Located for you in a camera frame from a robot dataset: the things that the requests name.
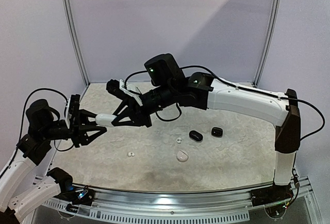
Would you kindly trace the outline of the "white oval charging case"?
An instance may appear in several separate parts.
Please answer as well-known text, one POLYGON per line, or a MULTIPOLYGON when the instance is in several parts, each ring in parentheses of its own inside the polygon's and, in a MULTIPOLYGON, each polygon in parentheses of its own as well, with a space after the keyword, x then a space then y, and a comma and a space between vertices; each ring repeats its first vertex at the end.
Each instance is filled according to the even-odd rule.
POLYGON ((110 114, 98 114, 95 117, 95 122, 99 126, 103 127, 114 127, 112 124, 112 121, 116 119, 116 115, 110 115, 110 114))

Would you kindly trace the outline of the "pinkish white round case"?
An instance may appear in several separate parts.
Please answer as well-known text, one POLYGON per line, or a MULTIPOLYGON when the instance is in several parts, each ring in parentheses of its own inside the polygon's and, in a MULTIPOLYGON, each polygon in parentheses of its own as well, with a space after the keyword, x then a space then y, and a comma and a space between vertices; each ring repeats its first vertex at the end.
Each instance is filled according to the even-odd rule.
POLYGON ((184 163, 184 162, 186 162, 189 159, 189 155, 186 152, 180 150, 176 154, 176 159, 179 162, 184 163))

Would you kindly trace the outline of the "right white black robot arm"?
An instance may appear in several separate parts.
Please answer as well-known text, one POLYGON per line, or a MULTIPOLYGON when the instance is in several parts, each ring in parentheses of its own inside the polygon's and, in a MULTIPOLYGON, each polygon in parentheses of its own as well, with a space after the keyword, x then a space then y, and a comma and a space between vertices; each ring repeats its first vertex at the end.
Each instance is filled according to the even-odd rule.
POLYGON ((145 63, 153 89, 141 93, 123 80, 110 80, 107 91, 121 100, 114 112, 114 126, 150 127, 151 114, 177 104, 202 110, 226 110, 255 117, 275 126, 275 170, 267 189, 270 201, 286 194, 303 136, 296 92, 270 92, 228 82, 203 66, 185 76, 171 54, 160 54, 145 63))

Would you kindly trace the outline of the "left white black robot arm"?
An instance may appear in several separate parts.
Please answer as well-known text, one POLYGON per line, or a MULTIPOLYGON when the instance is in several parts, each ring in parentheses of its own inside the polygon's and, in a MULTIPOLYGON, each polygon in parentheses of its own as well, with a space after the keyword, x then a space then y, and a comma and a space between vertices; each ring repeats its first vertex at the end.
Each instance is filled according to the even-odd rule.
POLYGON ((47 100, 34 101, 26 111, 29 128, 18 142, 12 159, 1 172, 1 213, 22 222, 33 210, 52 197, 68 201, 69 207, 91 206, 95 191, 88 187, 73 186, 73 178, 63 169, 55 167, 36 185, 15 196, 20 183, 39 166, 52 148, 51 141, 70 139, 79 148, 90 144, 106 133, 107 129, 90 122, 96 115, 79 109, 79 102, 70 105, 69 122, 57 119, 60 114, 49 106, 47 100))

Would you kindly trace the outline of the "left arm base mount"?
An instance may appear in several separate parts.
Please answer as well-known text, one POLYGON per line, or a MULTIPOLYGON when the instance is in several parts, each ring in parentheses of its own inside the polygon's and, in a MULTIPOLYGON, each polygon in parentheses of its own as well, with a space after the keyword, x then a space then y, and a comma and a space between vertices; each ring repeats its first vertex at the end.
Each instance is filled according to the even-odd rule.
POLYGON ((74 186, 73 177, 64 170, 55 167, 46 175, 53 178, 60 187, 60 193, 55 198, 70 202, 72 205, 92 205, 95 191, 88 186, 74 186))

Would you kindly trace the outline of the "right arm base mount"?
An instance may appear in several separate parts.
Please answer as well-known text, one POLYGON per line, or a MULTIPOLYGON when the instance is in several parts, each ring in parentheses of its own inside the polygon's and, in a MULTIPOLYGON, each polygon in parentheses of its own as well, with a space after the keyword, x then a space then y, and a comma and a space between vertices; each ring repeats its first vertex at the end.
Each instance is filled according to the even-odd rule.
POLYGON ((296 194, 293 194, 293 188, 290 184, 286 186, 271 185, 268 187, 254 189, 250 191, 252 206, 267 205, 276 202, 282 202, 289 199, 284 204, 284 208, 288 208, 298 197, 300 184, 295 185, 296 194))

